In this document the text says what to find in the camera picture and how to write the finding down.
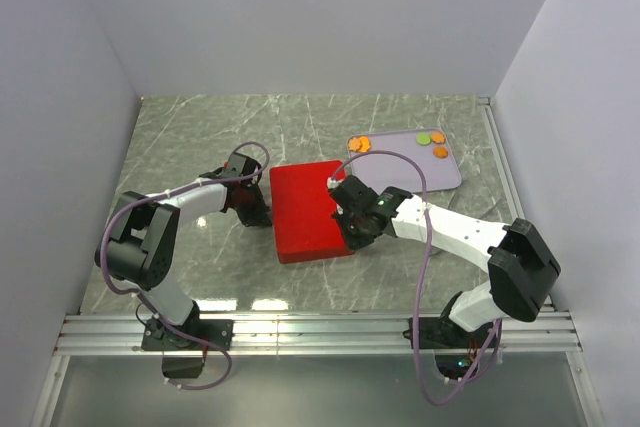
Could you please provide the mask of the red tin lid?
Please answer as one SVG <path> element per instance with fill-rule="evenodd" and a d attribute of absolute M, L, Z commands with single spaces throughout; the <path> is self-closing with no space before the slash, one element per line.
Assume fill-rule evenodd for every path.
<path fill-rule="evenodd" d="M 326 186 L 339 160 L 270 169 L 272 216 L 278 250 L 311 250 L 346 244 L 332 214 L 336 203 Z"/>

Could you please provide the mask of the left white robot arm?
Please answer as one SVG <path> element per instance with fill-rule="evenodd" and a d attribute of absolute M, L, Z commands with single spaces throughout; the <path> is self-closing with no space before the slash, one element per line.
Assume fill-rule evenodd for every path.
<path fill-rule="evenodd" d="M 197 302 L 171 274 L 179 229 L 229 210 L 245 227 L 270 227 L 259 182 L 265 166 L 233 152 L 227 162 L 193 182 L 162 193 L 121 195 L 95 253 L 112 291 L 137 297 L 150 310 L 143 322 L 145 350 L 193 350 L 201 342 L 227 348 L 233 322 L 201 318 Z"/>

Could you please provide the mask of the red cookie tin box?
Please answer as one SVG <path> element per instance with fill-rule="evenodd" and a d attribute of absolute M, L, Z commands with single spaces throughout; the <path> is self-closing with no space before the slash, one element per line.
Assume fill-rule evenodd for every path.
<path fill-rule="evenodd" d="M 349 250 L 347 247 L 338 246 L 311 250 L 278 250 L 277 258 L 281 264 L 288 265 L 301 262 L 312 262 L 317 260 L 346 257 L 353 254 L 354 252 Z"/>

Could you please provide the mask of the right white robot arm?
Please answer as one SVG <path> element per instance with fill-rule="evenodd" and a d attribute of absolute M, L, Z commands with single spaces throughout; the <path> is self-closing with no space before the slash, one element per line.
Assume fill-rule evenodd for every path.
<path fill-rule="evenodd" d="M 421 349 L 462 349 L 487 340 L 504 317 L 530 323 L 561 273 L 536 227 L 483 221 L 388 187 L 376 193 L 353 175 L 330 179 L 333 215 L 347 248 L 358 251 L 386 235 L 419 241 L 453 254 L 485 272 L 483 284 L 456 293 L 436 318 L 419 318 L 404 336 Z"/>

